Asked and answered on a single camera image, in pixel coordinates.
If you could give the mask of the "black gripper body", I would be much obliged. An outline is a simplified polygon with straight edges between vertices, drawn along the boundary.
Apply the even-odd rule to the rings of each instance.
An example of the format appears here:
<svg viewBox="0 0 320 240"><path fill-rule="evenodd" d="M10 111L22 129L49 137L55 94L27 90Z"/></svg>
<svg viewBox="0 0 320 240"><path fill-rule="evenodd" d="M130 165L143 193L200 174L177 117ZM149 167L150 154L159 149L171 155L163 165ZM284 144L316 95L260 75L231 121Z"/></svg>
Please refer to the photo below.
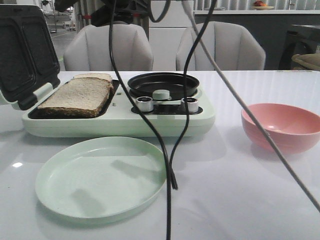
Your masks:
<svg viewBox="0 0 320 240"><path fill-rule="evenodd" d="M108 25L112 9L115 9L114 20L131 24L135 17L148 16L149 0L56 0L54 8L65 12L73 7L75 20L79 27Z"/></svg>

